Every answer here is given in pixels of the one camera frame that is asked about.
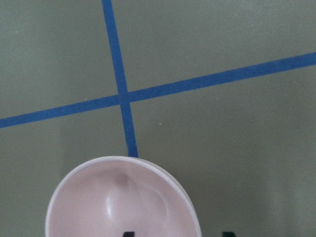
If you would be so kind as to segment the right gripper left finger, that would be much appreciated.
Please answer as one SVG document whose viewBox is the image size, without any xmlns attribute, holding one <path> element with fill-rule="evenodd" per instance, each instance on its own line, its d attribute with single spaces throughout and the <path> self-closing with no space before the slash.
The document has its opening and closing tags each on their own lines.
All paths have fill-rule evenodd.
<svg viewBox="0 0 316 237">
<path fill-rule="evenodd" d="M 135 237 L 135 232 L 124 232 L 122 237 Z"/>
</svg>

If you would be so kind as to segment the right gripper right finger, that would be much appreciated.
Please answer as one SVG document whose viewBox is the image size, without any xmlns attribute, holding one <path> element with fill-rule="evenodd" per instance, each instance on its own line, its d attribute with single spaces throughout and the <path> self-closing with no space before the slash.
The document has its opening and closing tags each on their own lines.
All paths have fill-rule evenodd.
<svg viewBox="0 0 316 237">
<path fill-rule="evenodd" d="M 237 237 L 234 232 L 222 232 L 222 237 Z"/>
</svg>

